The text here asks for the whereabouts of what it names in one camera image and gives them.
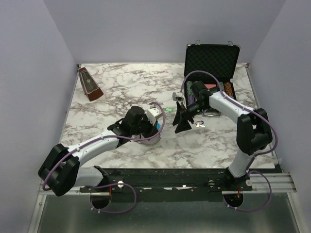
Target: gray wall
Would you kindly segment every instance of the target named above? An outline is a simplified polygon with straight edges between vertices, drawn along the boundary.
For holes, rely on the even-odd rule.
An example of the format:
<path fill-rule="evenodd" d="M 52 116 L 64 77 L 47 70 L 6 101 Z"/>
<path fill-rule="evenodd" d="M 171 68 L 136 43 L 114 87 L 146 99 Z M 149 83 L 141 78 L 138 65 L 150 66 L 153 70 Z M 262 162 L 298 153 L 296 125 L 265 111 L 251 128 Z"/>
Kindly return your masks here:
<path fill-rule="evenodd" d="M 275 125 L 311 229 L 311 1 L 287 0 L 251 64 L 262 107 Z"/>
<path fill-rule="evenodd" d="M 76 66 L 42 0 L 2 0 L 0 22 L 0 232 L 25 233 Z"/>
<path fill-rule="evenodd" d="M 285 0 L 44 0 L 79 63 L 184 62 L 188 43 L 242 47 L 250 62 Z"/>

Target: case lid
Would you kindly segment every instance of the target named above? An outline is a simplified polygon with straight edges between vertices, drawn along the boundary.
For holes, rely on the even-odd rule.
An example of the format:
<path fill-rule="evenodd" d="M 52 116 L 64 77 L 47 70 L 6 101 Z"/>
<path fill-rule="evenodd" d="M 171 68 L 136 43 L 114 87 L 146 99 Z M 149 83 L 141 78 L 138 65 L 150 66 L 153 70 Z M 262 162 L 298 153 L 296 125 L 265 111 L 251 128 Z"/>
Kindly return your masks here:
<path fill-rule="evenodd" d="M 239 53 L 238 45 L 190 44 L 186 50 L 184 77 L 191 71 L 203 70 L 214 75 L 220 82 L 229 82 Z M 192 74 L 188 80 L 216 83 L 212 77 L 202 73 Z"/>

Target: white marble surface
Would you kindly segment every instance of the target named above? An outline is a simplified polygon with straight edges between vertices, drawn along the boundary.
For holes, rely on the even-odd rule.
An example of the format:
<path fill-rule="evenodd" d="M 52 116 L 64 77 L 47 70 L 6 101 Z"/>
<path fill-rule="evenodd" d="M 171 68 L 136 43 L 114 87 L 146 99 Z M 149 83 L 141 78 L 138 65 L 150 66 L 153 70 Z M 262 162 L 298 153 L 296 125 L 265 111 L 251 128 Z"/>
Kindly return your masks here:
<path fill-rule="evenodd" d="M 180 89 L 183 64 L 86 64 L 104 95 L 89 102 L 78 81 L 71 103 L 62 143 L 73 145 L 99 135 L 125 116 L 131 105 L 149 108 L 159 102 L 176 109 L 172 93 Z M 255 99 L 243 65 L 237 65 L 233 84 L 238 101 L 255 107 Z M 202 119 L 206 128 L 174 133 L 175 112 L 167 113 L 161 140 L 154 146 L 127 143 L 105 152 L 84 166 L 123 168 L 224 168 L 238 149 L 236 125 L 226 116 Z M 274 167 L 271 154 L 258 157 L 252 167 Z"/>

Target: gray floor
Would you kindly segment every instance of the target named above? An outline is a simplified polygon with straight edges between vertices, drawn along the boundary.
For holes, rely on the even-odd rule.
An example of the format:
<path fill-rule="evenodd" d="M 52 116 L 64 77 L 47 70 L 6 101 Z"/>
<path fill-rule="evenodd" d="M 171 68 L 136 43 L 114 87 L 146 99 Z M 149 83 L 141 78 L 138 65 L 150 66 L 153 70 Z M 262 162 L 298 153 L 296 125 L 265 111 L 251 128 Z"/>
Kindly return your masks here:
<path fill-rule="evenodd" d="M 245 196 L 244 208 L 255 208 L 267 194 Z M 127 203 L 113 203 L 112 210 Z M 252 213 L 235 212 L 222 202 L 138 203 L 127 214 L 98 214 L 88 196 L 48 196 L 40 233 L 298 233 L 286 194 Z"/>

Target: toolbox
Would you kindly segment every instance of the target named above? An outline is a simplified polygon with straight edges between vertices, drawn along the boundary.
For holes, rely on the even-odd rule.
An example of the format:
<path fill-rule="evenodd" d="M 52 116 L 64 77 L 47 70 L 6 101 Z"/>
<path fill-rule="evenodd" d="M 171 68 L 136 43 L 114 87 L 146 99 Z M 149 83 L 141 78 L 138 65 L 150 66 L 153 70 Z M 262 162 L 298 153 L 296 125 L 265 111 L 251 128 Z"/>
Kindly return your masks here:
<path fill-rule="evenodd" d="M 231 41 L 227 45 L 188 44 L 184 77 L 194 70 L 203 70 L 211 73 L 221 82 L 223 90 L 236 100 L 232 78 L 239 53 L 240 46 L 233 45 Z M 195 81 L 203 81 L 207 88 L 212 88 L 216 85 L 216 81 L 209 75 L 194 73 L 189 76 L 184 86 L 187 107 L 195 101 L 190 88 Z"/>

